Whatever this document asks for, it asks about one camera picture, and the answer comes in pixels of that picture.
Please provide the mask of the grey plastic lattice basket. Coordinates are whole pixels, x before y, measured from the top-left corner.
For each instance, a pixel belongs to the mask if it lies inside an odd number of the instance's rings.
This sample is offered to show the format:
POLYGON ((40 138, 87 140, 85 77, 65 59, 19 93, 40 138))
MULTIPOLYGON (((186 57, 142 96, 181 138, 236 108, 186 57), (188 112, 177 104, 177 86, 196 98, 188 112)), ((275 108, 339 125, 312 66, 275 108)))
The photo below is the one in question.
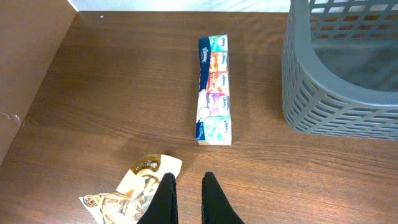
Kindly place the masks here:
POLYGON ((397 139, 397 0, 292 0, 282 109, 293 130, 397 139))

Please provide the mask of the colourful tissue pack strip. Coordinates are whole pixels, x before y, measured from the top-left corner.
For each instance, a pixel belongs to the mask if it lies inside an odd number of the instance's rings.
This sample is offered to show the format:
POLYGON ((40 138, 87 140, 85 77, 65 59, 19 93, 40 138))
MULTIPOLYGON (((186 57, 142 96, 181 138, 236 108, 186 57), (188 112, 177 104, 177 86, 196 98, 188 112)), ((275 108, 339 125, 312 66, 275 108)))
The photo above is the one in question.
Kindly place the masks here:
POLYGON ((232 143, 228 36, 198 41, 200 74, 195 139, 201 145, 232 143))

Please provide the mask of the beige snack bag left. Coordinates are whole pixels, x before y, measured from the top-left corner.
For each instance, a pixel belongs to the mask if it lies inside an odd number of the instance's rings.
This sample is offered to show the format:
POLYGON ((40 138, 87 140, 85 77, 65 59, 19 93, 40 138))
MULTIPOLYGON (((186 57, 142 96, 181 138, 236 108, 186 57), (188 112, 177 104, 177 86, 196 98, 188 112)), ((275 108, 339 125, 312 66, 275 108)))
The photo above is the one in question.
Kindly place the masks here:
POLYGON ((182 161, 165 154, 140 158, 125 174, 115 192, 80 197, 97 223, 137 223, 145 214, 165 174, 177 177, 182 161))

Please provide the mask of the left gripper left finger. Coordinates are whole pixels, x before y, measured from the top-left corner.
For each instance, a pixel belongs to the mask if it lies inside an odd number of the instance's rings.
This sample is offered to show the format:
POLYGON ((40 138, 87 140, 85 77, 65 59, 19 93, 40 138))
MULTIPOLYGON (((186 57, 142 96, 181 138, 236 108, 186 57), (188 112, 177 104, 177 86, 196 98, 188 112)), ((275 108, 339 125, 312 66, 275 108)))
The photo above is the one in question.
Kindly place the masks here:
POLYGON ((149 205, 137 224, 178 224, 175 176, 166 173, 149 205))

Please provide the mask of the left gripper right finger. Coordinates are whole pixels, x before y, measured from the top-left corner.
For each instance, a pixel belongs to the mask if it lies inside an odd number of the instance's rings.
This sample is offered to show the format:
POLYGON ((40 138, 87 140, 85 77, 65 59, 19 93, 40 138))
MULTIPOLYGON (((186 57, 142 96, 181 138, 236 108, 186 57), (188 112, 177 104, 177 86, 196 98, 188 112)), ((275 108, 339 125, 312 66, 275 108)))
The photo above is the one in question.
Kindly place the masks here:
POLYGON ((202 224, 244 224, 212 172, 206 172, 202 179, 201 200, 202 224))

